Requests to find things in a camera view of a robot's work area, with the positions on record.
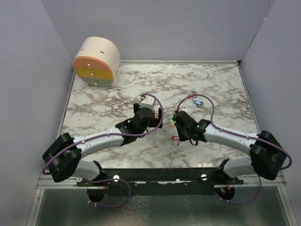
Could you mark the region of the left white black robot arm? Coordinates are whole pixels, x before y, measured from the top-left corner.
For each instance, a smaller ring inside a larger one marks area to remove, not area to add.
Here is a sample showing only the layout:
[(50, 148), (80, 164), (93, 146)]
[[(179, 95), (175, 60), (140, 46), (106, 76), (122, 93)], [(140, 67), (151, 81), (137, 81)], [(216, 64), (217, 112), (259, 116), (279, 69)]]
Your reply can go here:
[(48, 174), (54, 182), (62, 182), (70, 177), (87, 179), (92, 185), (103, 182), (104, 170), (97, 161), (83, 159), (98, 151), (120, 147), (135, 142), (162, 128), (163, 110), (156, 113), (151, 106), (134, 105), (134, 116), (116, 124), (104, 132), (83, 137), (72, 137), (69, 133), (61, 134), (44, 152), (42, 159)]

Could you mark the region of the blue tag key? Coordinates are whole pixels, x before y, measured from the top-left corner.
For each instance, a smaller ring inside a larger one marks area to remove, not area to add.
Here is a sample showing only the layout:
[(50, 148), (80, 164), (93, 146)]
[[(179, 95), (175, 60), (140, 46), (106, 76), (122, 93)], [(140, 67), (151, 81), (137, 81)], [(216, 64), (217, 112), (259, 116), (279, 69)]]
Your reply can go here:
[(204, 102), (199, 100), (193, 100), (193, 104), (196, 106), (196, 108), (206, 110), (207, 108), (204, 106)]

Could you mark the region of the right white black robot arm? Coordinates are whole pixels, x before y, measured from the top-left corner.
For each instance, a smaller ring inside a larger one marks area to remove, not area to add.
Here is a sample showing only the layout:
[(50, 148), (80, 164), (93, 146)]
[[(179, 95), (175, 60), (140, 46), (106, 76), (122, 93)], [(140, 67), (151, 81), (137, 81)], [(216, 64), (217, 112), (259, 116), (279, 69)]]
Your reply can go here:
[(190, 141), (192, 145), (198, 145), (199, 142), (215, 143), (246, 155), (243, 158), (227, 158), (222, 161), (215, 173), (221, 184), (227, 184), (238, 176), (252, 174), (275, 180), (287, 158), (281, 145), (268, 131), (263, 130), (256, 134), (224, 129), (209, 120), (195, 121), (185, 111), (178, 111), (172, 119), (181, 142)]

